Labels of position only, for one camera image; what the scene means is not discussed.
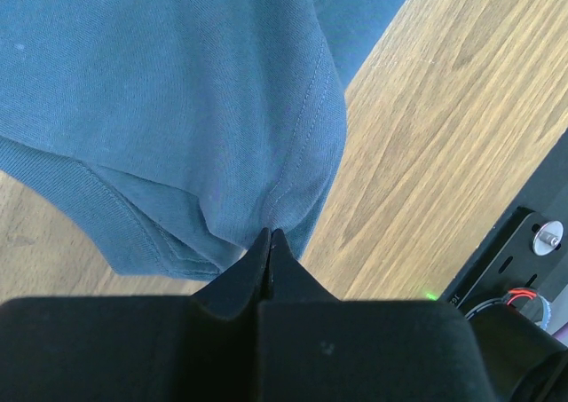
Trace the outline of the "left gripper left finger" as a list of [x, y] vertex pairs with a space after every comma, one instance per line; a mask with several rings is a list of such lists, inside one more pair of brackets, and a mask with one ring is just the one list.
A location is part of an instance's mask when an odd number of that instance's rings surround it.
[[1, 306], [4, 401], [248, 401], [271, 246], [191, 296], [22, 297]]

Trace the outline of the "blue-grey t-shirt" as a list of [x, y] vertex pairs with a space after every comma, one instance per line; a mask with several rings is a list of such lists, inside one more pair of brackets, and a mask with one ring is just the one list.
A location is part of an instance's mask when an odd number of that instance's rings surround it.
[[264, 228], [301, 256], [405, 1], [1, 0], [1, 168], [120, 274], [212, 280]]

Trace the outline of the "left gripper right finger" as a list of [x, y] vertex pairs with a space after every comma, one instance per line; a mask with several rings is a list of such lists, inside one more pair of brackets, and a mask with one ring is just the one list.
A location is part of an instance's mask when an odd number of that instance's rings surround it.
[[258, 306], [260, 401], [492, 401], [475, 336], [450, 304], [340, 301], [272, 234]]

